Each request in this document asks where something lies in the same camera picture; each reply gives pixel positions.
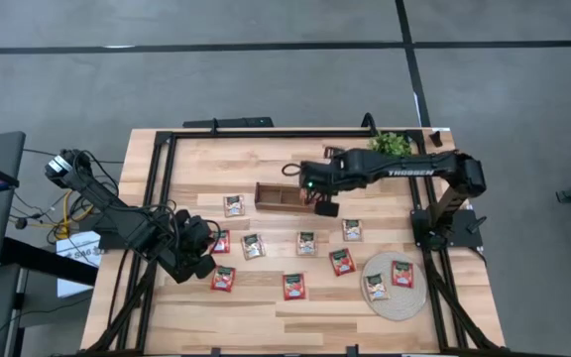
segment wooden tray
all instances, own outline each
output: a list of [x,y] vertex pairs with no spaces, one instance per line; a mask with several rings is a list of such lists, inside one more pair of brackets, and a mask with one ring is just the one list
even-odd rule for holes
[[314,213],[314,205],[304,204],[300,187],[293,184],[257,182],[255,208],[273,211]]

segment small packet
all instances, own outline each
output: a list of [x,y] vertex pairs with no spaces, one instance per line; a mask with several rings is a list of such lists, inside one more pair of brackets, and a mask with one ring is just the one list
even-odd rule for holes
[[300,256],[316,255],[316,238],[314,232],[298,232],[296,238],[296,254]]
[[251,234],[242,238],[242,247],[244,249],[244,257],[246,260],[263,257],[266,255],[264,242],[259,234]]
[[413,263],[394,261],[392,284],[397,287],[413,288]]
[[230,253],[230,231],[228,229],[222,229],[219,233],[219,239],[217,239],[217,231],[213,231],[212,237],[217,242],[213,248],[213,253]]
[[329,259],[332,262],[334,274],[336,274],[337,277],[340,277],[343,274],[356,272],[356,265],[354,265],[352,256],[349,254],[349,249],[347,248],[331,252],[329,254]]
[[360,242],[363,240],[361,221],[358,219],[343,219],[343,240]]
[[284,299],[305,298],[305,279],[303,274],[284,275]]
[[246,210],[244,209],[243,195],[224,197],[224,215],[226,217],[240,216],[244,213]]
[[235,268],[217,266],[213,275],[213,281],[210,283],[210,289],[230,293],[233,289],[234,281]]
[[387,288],[383,283],[383,276],[375,274],[373,276],[363,278],[365,280],[365,287],[367,288],[367,296],[369,301],[376,301],[380,299],[388,299]]

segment woven placemat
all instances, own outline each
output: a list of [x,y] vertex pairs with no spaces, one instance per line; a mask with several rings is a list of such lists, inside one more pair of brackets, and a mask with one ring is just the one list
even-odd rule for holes
[[[413,289],[392,285],[392,261],[413,263]],[[364,278],[382,274],[383,283],[390,298],[369,301]],[[408,256],[398,252],[387,252],[370,258],[363,268],[361,291],[369,307],[378,315],[393,321],[402,321],[416,315],[426,302],[426,279],[420,267]]]

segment red seasoning packet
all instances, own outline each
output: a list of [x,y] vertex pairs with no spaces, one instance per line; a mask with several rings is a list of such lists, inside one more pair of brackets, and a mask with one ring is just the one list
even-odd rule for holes
[[284,299],[305,298],[305,279],[303,274],[284,275]]
[[352,256],[349,254],[349,249],[341,249],[339,251],[331,252],[329,254],[329,260],[332,262],[332,267],[334,267],[334,274],[337,277],[343,274],[356,272],[356,265],[352,260]]
[[394,261],[392,263],[392,284],[397,287],[413,288],[413,264]]
[[217,241],[213,253],[230,253],[230,231],[228,229],[222,229],[219,239],[217,239],[216,231],[213,231],[212,237]]
[[213,281],[210,283],[210,289],[230,293],[233,289],[234,281],[235,268],[217,266],[217,268],[215,268],[215,274],[213,275]]

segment wooden tabletop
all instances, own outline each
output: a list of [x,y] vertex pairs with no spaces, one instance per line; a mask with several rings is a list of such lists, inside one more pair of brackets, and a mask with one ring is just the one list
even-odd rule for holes
[[[128,204],[142,204],[155,132],[132,132],[120,179],[120,197]],[[444,146],[435,148],[427,141],[427,151],[454,149],[449,131],[442,132],[441,137]],[[349,248],[360,270],[373,255],[397,251],[421,266],[408,218],[413,207],[406,178],[386,178],[367,189],[341,193],[336,199],[341,203],[337,218],[257,211],[253,204],[257,181],[297,184],[297,178],[282,175],[283,165],[321,160],[325,146],[366,145],[366,139],[180,139],[170,198],[178,208],[185,207],[191,214],[216,220],[222,229],[231,230],[230,254],[217,255],[215,260],[236,268],[237,277],[232,293],[215,292],[210,289],[211,276],[204,280],[193,277],[178,285],[159,269],[145,353],[210,353],[211,347],[221,347],[223,353],[343,353],[346,345],[356,343],[363,353],[436,352],[429,301],[409,320],[383,319],[363,300],[360,272],[337,278],[328,259],[328,252]],[[165,157],[163,150],[156,194],[160,192]],[[426,205],[423,180],[419,182]],[[442,179],[435,179],[438,196],[446,186]],[[225,218],[222,196],[233,194],[245,196],[246,215]],[[343,242],[342,218],[362,220],[363,242]],[[294,240],[301,230],[316,232],[316,258],[296,256]],[[240,239],[251,233],[261,234],[267,256],[246,261]],[[468,249],[453,248],[449,253],[460,302],[487,336],[503,345],[484,263]],[[82,348],[95,342],[107,325],[121,255],[115,251],[102,258]],[[117,306],[123,301],[128,268],[129,263]],[[291,273],[305,273],[307,299],[284,301],[282,275]],[[442,306],[449,343],[454,346],[450,310],[444,301]],[[140,315],[136,312],[128,346],[135,343]]]

